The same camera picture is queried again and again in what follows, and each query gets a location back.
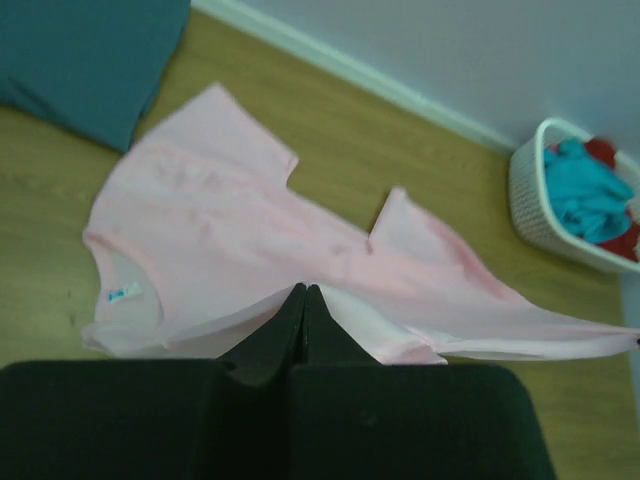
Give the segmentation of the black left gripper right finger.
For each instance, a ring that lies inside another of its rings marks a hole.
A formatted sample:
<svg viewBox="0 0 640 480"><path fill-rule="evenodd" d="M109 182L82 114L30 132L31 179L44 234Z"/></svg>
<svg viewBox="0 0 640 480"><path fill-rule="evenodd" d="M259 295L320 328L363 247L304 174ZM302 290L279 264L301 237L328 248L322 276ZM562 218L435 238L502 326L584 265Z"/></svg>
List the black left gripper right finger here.
<svg viewBox="0 0 640 480"><path fill-rule="evenodd" d="M528 391L496 365L384 366L306 294L301 479L553 479Z"/></svg>

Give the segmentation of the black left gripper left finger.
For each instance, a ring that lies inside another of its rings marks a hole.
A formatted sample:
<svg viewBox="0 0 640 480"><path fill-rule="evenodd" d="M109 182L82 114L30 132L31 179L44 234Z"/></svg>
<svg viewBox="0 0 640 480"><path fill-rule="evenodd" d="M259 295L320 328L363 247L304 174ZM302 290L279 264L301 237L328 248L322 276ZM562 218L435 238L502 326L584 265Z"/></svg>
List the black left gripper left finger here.
<svg viewBox="0 0 640 480"><path fill-rule="evenodd" d="M283 479L306 289L222 357L28 361L1 371L5 479Z"/></svg>

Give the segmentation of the pink t shirt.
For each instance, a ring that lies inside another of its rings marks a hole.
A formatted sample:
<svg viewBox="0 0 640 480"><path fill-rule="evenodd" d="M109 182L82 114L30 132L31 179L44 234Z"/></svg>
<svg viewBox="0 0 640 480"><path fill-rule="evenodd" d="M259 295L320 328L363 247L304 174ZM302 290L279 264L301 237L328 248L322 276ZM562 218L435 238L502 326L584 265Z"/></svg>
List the pink t shirt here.
<svg viewBox="0 0 640 480"><path fill-rule="evenodd" d="M383 364L637 348L635 329L530 303L403 189L364 232L291 191L296 164L217 84L148 132L111 173L84 231L101 284L85 343L123 358L217 357L304 284Z"/></svg>

